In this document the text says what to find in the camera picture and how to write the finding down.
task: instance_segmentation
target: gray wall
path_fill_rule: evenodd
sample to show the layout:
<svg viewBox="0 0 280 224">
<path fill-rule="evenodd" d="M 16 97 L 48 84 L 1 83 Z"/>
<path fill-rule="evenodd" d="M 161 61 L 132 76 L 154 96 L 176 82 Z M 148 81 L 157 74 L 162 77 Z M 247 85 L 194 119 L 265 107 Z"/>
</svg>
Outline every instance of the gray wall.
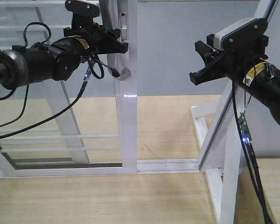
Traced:
<svg viewBox="0 0 280 224">
<path fill-rule="evenodd" d="M 195 52 L 194 43 L 245 17 L 254 15 L 258 1 L 178 1 L 138 3 L 138 95 L 196 95 L 220 94 L 226 78 L 194 86 L 189 72 L 203 68 L 202 59 Z M 71 12 L 63 5 L 41 7 L 48 25 L 70 25 Z M 28 24 L 37 20 L 33 8 L 8 9 L 8 25 Z M 0 15 L 7 13 L 0 9 Z M 21 34 L 9 43 L 23 44 Z M 51 42 L 63 37 L 62 29 L 52 30 Z M 43 40 L 41 32 L 30 32 L 29 42 Z M 81 65 L 65 82 L 70 97 L 80 89 L 87 65 Z M 6 94 L 0 86 L 0 95 Z M 23 98 L 25 87 L 14 97 Z M 106 72 L 103 80 L 92 79 L 84 97 L 114 96 L 113 78 Z M 42 98 L 38 84 L 30 85 L 30 98 Z"/>
<path fill-rule="evenodd" d="M 194 43 L 253 17 L 258 1 L 138 3 L 138 95 L 222 94 L 226 78 L 195 86 L 189 72 L 204 67 Z"/>
</svg>

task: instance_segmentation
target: white wooden frame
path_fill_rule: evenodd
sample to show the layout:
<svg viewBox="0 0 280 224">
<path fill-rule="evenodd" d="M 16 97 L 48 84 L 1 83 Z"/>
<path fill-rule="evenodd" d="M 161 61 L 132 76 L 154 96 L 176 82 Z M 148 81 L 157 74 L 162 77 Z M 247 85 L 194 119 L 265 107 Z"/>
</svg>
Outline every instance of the white wooden frame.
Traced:
<svg viewBox="0 0 280 224">
<path fill-rule="evenodd" d="M 49 4 L 61 4 L 61 1 L 17 1 L 17 2 L 0 2 L 0 7 L 38 7 Z M 133 0 L 118 0 L 112 1 L 112 6 L 115 8 L 108 8 L 110 13 L 113 14 L 112 18 L 118 18 L 121 13 L 128 13 L 128 42 L 129 51 L 128 57 L 115 55 L 116 65 L 122 66 L 124 64 L 132 75 L 125 81 L 121 82 L 117 79 L 114 80 L 116 100 L 118 107 L 118 120 L 119 120 L 119 136 L 122 150 L 122 167 L 104 167 L 104 168 L 56 168 L 56 169 L 15 169 L 8 160 L 0 152 L 0 170 L 5 176 L 9 177 L 23 177 L 23 176 L 61 176 L 61 175 L 104 175 L 104 174 L 130 174 L 137 172 L 137 2 Z M 72 137 L 76 138 L 77 144 L 68 145 L 71 148 L 79 148 L 79 150 L 70 150 L 72 156 L 75 158 L 76 163 L 85 163 L 82 157 L 85 155 L 85 148 L 82 137 L 79 132 L 71 132 L 65 130 L 66 139 Z M 15 139 L 22 139 L 23 137 L 12 137 Z"/>
<path fill-rule="evenodd" d="M 261 0 L 255 17 L 266 17 L 271 3 L 272 0 Z M 269 20 L 277 3 L 278 1 L 274 5 Z M 231 94 L 230 81 L 224 90 L 221 100 L 217 104 L 213 122 L 207 133 L 205 133 L 207 129 L 205 121 L 199 117 L 199 113 L 193 110 L 198 111 L 201 108 L 200 114 L 205 116 L 203 110 L 209 107 L 202 105 L 192 108 L 197 137 L 201 145 L 198 164 L 200 170 L 206 172 L 218 224 L 232 224 L 234 222 L 238 176 L 242 170 L 241 166 L 244 164 L 244 162 L 241 162 L 244 160 L 244 157 L 231 106 Z M 243 101 L 244 91 L 238 89 L 236 93 L 238 111 L 243 109 Z M 214 111 L 216 104 L 211 102 L 209 105 L 212 105 L 212 111 Z M 219 171 L 222 168 L 224 169 L 223 181 Z"/>
</svg>

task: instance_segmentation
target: wooden floor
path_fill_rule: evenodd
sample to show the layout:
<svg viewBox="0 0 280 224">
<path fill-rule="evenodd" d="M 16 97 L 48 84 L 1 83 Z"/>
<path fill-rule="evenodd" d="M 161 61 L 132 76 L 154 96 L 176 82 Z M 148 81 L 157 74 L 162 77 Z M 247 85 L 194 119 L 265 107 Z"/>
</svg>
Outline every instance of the wooden floor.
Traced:
<svg viewBox="0 0 280 224">
<path fill-rule="evenodd" d="M 138 159 L 197 158 L 199 145 L 190 107 L 218 97 L 138 97 Z"/>
<path fill-rule="evenodd" d="M 198 145 L 189 108 L 217 97 L 138 97 L 138 158 L 196 158 Z M 49 116 L 47 105 L 42 107 L 45 112 L 39 113 L 39 103 L 37 99 L 30 101 L 28 118 Z M 10 105 L 1 104 L 0 108 Z M 92 110 L 82 110 L 85 105 Z M 115 98 L 83 98 L 74 111 L 82 133 L 117 131 Z M 93 119 L 94 114 L 103 117 Z M 21 125 L 31 122 L 27 119 Z M 110 159 L 110 153 L 100 152 L 97 160 Z M 214 224 L 215 217 L 206 180 L 200 173 L 0 179 L 0 224 L 31 223 Z"/>
<path fill-rule="evenodd" d="M 0 179 L 0 224 L 214 224 L 200 173 Z"/>
<path fill-rule="evenodd" d="M 280 159 L 258 159 L 266 206 L 274 224 L 280 224 Z M 261 206 L 247 170 L 239 179 L 236 224 L 263 224 Z"/>
</svg>

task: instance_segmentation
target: white wall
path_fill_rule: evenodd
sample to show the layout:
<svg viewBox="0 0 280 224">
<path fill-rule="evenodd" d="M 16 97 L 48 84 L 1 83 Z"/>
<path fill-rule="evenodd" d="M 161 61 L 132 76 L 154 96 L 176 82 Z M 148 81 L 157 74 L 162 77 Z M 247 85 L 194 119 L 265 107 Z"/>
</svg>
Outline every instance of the white wall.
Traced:
<svg viewBox="0 0 280 224">
<path fill-rule="evenodd" d="M 138 95 L 221 94 L 227 78 L 195 86 L 194 43 L 246 17 L 258 1 L 138 2 Z"/>
</svg>

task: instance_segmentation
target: black cable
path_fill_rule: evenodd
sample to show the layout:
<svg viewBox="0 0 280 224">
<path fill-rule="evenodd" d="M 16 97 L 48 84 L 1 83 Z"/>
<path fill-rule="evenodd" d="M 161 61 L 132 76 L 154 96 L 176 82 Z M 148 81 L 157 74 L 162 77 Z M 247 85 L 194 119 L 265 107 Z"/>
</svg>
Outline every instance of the black cable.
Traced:
<svg viewBox="0 0 280 224">
<path fill-rule="evenodd" d="M 244 144 L 244 141 L 243 141 L 243 135 L 241 133 L 241 129 L 240 129 L 239 121 L 238 121 L 238 113 L 237 113 L 237 108 L 236 108 L 235 83 L 234 83 L 234 81 L 232 81 L 232 104 L 233 104 L 234 118 L 235 118 L 237 129 L 238 129 L 238 135 L 240 137 L 242 149 L 244 151 L 245 160 L 246 160 L 246 163 L 247 163 L 247 166 L 248 166 L 248 170 L 249 170 L 249 174 L 250 174 L 250 177 L 251 177 L 251 180 L 252 180 L 254 190 L 256 192 L 257 198 L 258 198 L 259 203 L 261 205 L 261 208 L 263 210 L 263 216 L 264 216 L 265 224 L 273 224 L 273 222 L 272 222 L 272 220 L 271 220 L 271 218 L 270 218 L 270 216 L 267 212 L 267 209 L 266 209 L 265 198 L 264 198 L 264 193 L 263 193 L 258 169 L 255 173 L 255 176 L 256 176 L 256 180 L 255 180 L 254 175 L 253 175 L 253 171 L 252 171 L 252 168 L 251 168 L 250 160 L 249 160 L 249 157 L 248 157 L 248 153 L 249 153 L 249 155 L 252 155 L 252 157 L 250 157 L 250 159 L 251 159 L 251 163 L 252 163 L 253 168 L 254 168 L 255 160 L 256 160 L 254 150 L 249 150 L 250 148 L 248 147 L 247 148 L 248 153 L 247 153 L 246 147 L 245 147 L 245 144 Z"/>
<path fill-rule="evenodd" d="M 103 68 L 103 66 L 101 65 L 101 64 L 98 64 L 98 66 L 99 66 L 99 69 L 100 69 L 100 71 L 101 71 L 101 76 L 98 76 L 97 74 L 96 74 L 96 72 L 93 70 L 93 60 L 92 60 L 92 62 L 90 61 L 90 59 L 89 58 L 86 58 L 86 60 L 87 60 L 87 63 L 88 63 L 88 66 L 89 66 L 89 68 L 90 68 L 90 71 L 91 71 L 91 73 L 93 74 L 93 76 L 95 77 L 95 78 L 97 78 L 97 79 L 102 79 L 102 78 L 104 78 L 105 77 L 105 71 L 104 71 L 104 68 Z"/>
<path fill-rule="evenodd" d="M 47 119 L 45 119 L 45 120 L 42 120 L 42 121 L 40 121 L 40 122 L 38 122 L 38 123 L 36 123 L 36 124 L 33 124 L 33 125 L 31 125 L 31 126 L 28 126 L 28 127 L 23 128 L 23 129 L 21 129 L 21 130 L 18 130 L 18 131 L 16 131 L 16 132 L 12 132 L 12 133 L 9 133 L 9 134 L 0 135 L 0 139 L 4 139 L 4 138 L 10 137 L 10 136 L 13 136 L 13 135 L 16 135 L 16 134 L 25 132 L 25 131 L 27 131 L 27 130 L 30 130 L 30 129 L 32 129 L 32 128 L 35 128 L 35 127 L 37 127 L 37 126 L 39 126 L 39 125 L 42 125 L 42 124 L 44 124 L 44 123 L 46 123 L 46 122 L 48 122 L 48 121 L 50 121 L 50 120 L 52 120 L 52 119 L 55 119 L 56 117 L 60 116 L 61 114 L 63 114 L 64 112 L 66 112 L 68 109 L 70 109 L 70 108 L 81 98 L 81 96 L 82 96 L 82 94 L 83 94 L 83 92 L 84 92 L 84 90 L 85 90 L 85 88 L 86 88 L 87 83 L 88 83 L 88 80 L 87 80 L 86 78 L 84 78 L 83 84 L 82 84 L 82 86 L 81 86 L 80 92 L 79 92 L 78 95 L 77 95 L 77 98 L 76 98 L 70 105 L 68 105 L 67 107 L 65 107 L 65 108 L 64 108 L 62 111 L 60 111 L 59 113 L 57 113 L 57 114 L 55 114 L 55 115 L 53 115 L 53 116 L 51 116 L 51 117 L 49 117 L 49 118 L 47 118 Z"/>
<path fill-rule="evenodd" d="M 259 190 L 259 196 L 260 196 L 260 200 L 261 200 L 262 211 L 263 211 L 263 214 L 264 214 L 265 222 L 268 223 L 268 224 L 272 224 L 273 222 L 272 222 L 271 217 L 269 216 L 269 214 L 267 212 L 267 208 L 266 208 L 265 194 L 264 194 L 264 191 L 263 191 L 263 188 L 262 188 L 262 183 L 261 183 L 260 174 L 259 174 L 259 167 L 258 167 L 258 164 L 257 164 L 257 160 L 256 160 L 256 156 L 255 156 L 253 146 L 250 142 L 247 142 L 245 145 L 247 147 L 247 151 L 248 151 L 249 156 L 250 156 L 251 164 L 252 164 L 253 169 L 254 169 L 255 179 L 256 179 L 257 186 L 258 186 L 258 190 Z"/>
<path fill-rule="evenodd" d="M 112 76 L 120 77 L 120 74 L 118 73 L 118 71 L 115 68 L 112 68 L 111 66 L 109 66 L 109 65 L 103 63 L 102 61 L 100 61 L 100 59 L 99 59 L 99 57 L 97 55 L 96 56 L 90 55 L 90 58 L 92 59 L 92 61 L 98 63 L 99 65 L 103 65 L 106 68 L 110 69 L 110 71 L 112 73 Z"/>
<path fill-rule="evenodd" d="M 18 119 L 20 119 L 20 118 L 22 117 L 22 115 L 24 114 L 25 109 L 26 109 L 27 98 L 28 98 L 28 92 L 29 92 L 29 85 L 27 85 L 27 87 L 26 87 L 26 93 L 25 93 L 23 108 L 22 108 L 22 111 L 21 111 L 20 115 L 19 115 L 16 119 L 13 119 L 13 120 L 11 120 L 11 121 L 5 123 L 5 124 L 0 125 L 0 127 L 6 126 L 6 125 L 10 125 L 10 124 L 16 122 Z"/>
<path fill-rule="evenodd" d="M 46 40 L 44 40 L 43 42 L 41 42 L 40 47 L 42 47 L 43 44 L 51 38 L 51 36 L 52 36 L 51 30 L 50 30 L 50 28 L 49 28 L 46 24 L 44 24 L 44 23 L 42 23 L 42 22 L 31 22 L 31 23 L 29 23 L 29 24 L 25 27 L 24 32 L 23 32 L 23 38 L 24 38 L 24 41 L 25 41 L 25 47 L 28 46 L 28 40 L 27 40 L 27 37 L 26 37 L 26 32 L 27 32 L 28 27 L 31 26 L 31 25 L 41 25 L 41 26 L 43 26 L 43 27 L 45 27 L 45 28 L 47 29 L 47 31 L 48 31 L 48 33 L 49 33 L 49 36 L 48 36 L 48 38 L 47 38 Z"/>
</svg>

